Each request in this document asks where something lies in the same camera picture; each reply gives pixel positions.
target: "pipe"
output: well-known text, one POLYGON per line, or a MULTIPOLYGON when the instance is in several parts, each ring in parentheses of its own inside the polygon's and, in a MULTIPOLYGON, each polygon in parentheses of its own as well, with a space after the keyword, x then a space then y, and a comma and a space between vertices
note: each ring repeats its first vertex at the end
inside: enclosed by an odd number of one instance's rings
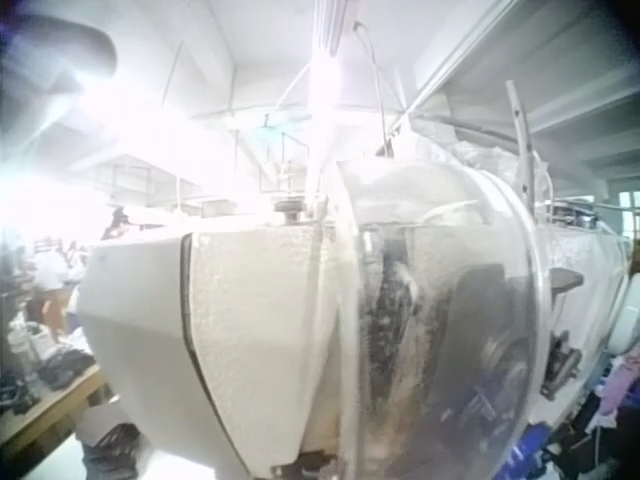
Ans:
POLYGON ((507 95, 511 104, 511 113, 516 127, 516 137, 518 138, 518 151, 520 163, 518 165, 518 179, 521 181, 521 194, 524 204, 531 215, 535 215, 535 167, 533 158, 533 148, 531 147, 531 135, 529 133, 529 123, 527 113, 522 105, 516 84, 513 80, 507 81, 507 95))

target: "blue fabric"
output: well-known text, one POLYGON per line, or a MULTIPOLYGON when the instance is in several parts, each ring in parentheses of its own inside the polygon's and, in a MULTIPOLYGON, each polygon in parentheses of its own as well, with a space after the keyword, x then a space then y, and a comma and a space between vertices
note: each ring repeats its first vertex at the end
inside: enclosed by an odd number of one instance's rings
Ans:
POLYGON ((76 328, 81 327, 80 320, 78 320, 78 316, 75 313, 67 312, 67 329, 68 333, 73 333, 76 328))

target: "clothing pile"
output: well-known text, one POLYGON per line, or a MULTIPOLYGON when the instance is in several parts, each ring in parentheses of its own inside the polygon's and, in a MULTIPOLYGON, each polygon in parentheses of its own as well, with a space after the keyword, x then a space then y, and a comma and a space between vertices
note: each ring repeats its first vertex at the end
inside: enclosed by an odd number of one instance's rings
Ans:
POLYGON ((39 402, 40 398, 16 375, 5 372, 0 377, 0 415, 9 410, 22 415, 39 402))
POLYGON ((140 432, 131 423, 113 427, 96 445, 82 444, 87 480, 134 480, 140 432))
POLYGON ((51 390, 64 390, 94 364, 95 359, 88 353, 61 347, 38 369, 38 376, 51 390))

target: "textured white surface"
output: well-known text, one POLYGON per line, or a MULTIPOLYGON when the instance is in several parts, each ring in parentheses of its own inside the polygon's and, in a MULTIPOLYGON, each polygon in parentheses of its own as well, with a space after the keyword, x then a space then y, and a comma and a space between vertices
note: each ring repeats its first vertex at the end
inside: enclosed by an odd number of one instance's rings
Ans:
POLYGON ((553 402, 540 396, 530 417, 531 423, 555 426, 583 394, 605 347, 615 319, 612 310, 627 275, 627 261, 624 240, 614 235, 547 225, 539 227, 538 239, 550 267, 568 268, 585 277, 582 286, 558 297, 552 318, 554 333, 568 331, 569 344, 582 351, 578 375, 553 402))
POLYGON ((315 226, 193 236, 194 346, 222 422, 256 477, 270 477, 300 449, 337 314, 331 243, 315 226))
POLYGON ((109 384, 154 446, 214 467, 219 479, 247 478, 187 352, 183 238, 167 229, 99 244, 78 316, 109 384))

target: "metal rod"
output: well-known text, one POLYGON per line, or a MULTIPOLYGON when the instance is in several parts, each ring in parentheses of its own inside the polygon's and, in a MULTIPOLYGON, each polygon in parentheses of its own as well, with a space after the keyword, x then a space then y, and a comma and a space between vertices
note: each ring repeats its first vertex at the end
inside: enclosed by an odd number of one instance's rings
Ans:
POLYGON ((580 200, 565 200, 563 198, 559 198, 558 202, 568 203, 569 205, 581 206, 581 207, 595 207, 602 208, 605 210, 615 210, 618 212, 634 212, 636 215, 640 214, 639 207, 621 207, 619 205, 610 205, 608 203, 595 203, 595 202, 581 202, 580 200))
POLYGON ((533 158, 533 148, 531 147, 531 136, 529 134, 529 124, 527 113, 525 112, 518 90, 513 80, 507 81, 507 95, 511 103, 511 114, 516 127, 518 138, 518 150, 520 163, 518 165, 518 180, 521 182, 521 194, 523 201, 529 209, 531 215, 535 215, 535 159, 533 158))
MULTIPOLYGON (((373 48, 373 42, 371 41, 371 36, 369 35, 369 30, 367 27, 360 23, 356 22, 354 26, 354 31, 358 38, 358 30, 362 30, 366 37, 366 43, 369 46, 369 58, 371 59, 371 63, 373 64, 373 79, 376 87, 376 96, 378 97, 378 106, 380 108, 380 121, 382 125, 382 148, 384 149, 384 156, 389 157, 389 148, 387 147, 387 120, 384 113, 384 101, 382 99, 382 90, 380 88, 380 73, 378 68, 378 62, 376 61, 376 52, 373 48)), ((365 46, 364 40, 360 38, 361 43, 365 46)))
POLYGON ((631 205, 631 211, 634 212, 633 218, 633 239, 638 238, 638 214, 636 211, 636 195, 635 192, 629 192, 629 205, 631 205))
POLYGON ((284 91, 284 93, 282 95, 280 95, 280 98, 278 98, 278 100, 276 101, 275 105, 273 106, 273 110, 268 114, 272 114, 272 113, 276 113, 278 110, 280 110, 280 106, 282 105, 282 103, 287 99, 287 97, 291 94, 291 91, 295 88, 295 86, 298 84, 298 82, 302 79, 302 77, 304 77, 304 75, 309 71, 309 68, 311 68, 311 61, 308 61, 304 67, 302 67, 302 69, 298 72, 298 74, 294 77, 294 79, 291 81, 291 83, 289 84, 289 86, 286 88, 286 90, 284 91))

